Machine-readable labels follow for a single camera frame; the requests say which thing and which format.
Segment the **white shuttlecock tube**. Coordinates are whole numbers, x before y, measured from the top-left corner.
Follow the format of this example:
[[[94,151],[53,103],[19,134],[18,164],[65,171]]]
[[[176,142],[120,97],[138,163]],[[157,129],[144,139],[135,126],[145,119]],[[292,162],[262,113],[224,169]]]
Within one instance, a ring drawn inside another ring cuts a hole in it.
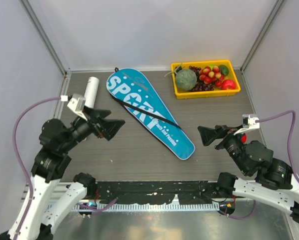
[[[88,78],[84,98],[85,106],[93,109],[96,102],[100,80],[97,77],[91,76]]]

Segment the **blue racket bag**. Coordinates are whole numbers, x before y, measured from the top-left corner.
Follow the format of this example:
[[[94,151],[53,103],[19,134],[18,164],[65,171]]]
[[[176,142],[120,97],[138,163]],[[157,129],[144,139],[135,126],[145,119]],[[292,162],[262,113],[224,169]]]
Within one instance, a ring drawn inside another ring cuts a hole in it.
[[[178,159],[196,148],[146,76],[134,68],[115,68],[106,81],[111,97]]]

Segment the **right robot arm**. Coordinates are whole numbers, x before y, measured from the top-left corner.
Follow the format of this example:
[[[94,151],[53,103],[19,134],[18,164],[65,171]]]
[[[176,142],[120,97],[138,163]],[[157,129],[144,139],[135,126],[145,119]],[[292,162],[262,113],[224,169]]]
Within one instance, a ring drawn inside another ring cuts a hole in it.
[[[240,125],[214,128],[198,126],[203,145],[209,146],[221,140],[214,148],[226,150],[240,172],[255,177],[249,183],[229,172],[219,174],[216,193],[223,198],[245,197],[272,206],[288,214],[299,224],[299,183],[292,167],[274,157],[274,152],[263,143],[253,140],[245,143],[243,138],[253,127]]]

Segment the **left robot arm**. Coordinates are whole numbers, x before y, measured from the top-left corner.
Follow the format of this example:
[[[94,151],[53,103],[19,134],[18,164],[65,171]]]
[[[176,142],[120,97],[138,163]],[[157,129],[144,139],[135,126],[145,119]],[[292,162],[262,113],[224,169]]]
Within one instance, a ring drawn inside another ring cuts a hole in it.
[[[13,226],[0,234],[0,240],[51,240],[73,207],[96,195],[96,179],[79,173],[66,193],[47,209],[72,160],[70,150],[91,134],[110,141],[125,124],[122,119],[108,119],[110,114],[110,110],[84,107],[84,117],[76,117],[69,127],[57,118],[43,124],[39,135],[42,148],[34,159],[29,191]]]

